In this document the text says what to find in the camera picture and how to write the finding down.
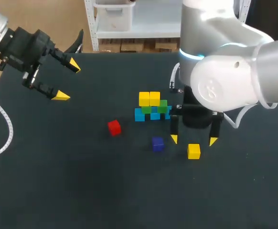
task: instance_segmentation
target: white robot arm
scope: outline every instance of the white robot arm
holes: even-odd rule
[[[233,6],[234,0],[183,0],[179,79],[191,88],[185,96],[217,112],[258,101],[275,108],[278,41],[240,22]]]

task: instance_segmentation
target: white storage box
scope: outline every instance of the white storage box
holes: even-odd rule
[[[133,21],[135,2],[128,4],[94,4],[102,31],[129,31]]]

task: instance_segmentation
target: green cube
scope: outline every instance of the green cube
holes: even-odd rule
[[[160,106],[157,107],[159,114],[166,114],[168,111],[168,100],[160,100]]]
[[[143,106],[141,107],[142,113],[145,114],[150,114],[152,113],[152,107],[151,106]]]

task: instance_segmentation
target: blue cube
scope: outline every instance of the blue cube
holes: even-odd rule
[[[157,107],[156,106],[152,106],[152,113],[157,113]]]
[[[152,144],[154,152],[161,152],[164,150],[164,143],[162,137],[153,137]]]
[[[151,120],[160,120],[160,114],[159,113],[151,113],[150,119]]]
[[[166,113],[166,120],[171,119],[169,112],[172,110],[172,106],[168,106],[168,112]]]
[[[144,122],[145,115],[142,113],[141,108],[135,108],[135,122]]]

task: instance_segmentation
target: robot logo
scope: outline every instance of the robot logo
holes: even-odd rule
[[[222,94],[221,85],[212,78],[200,81],[198,89],[201,97],[210,103],[214,103]]]

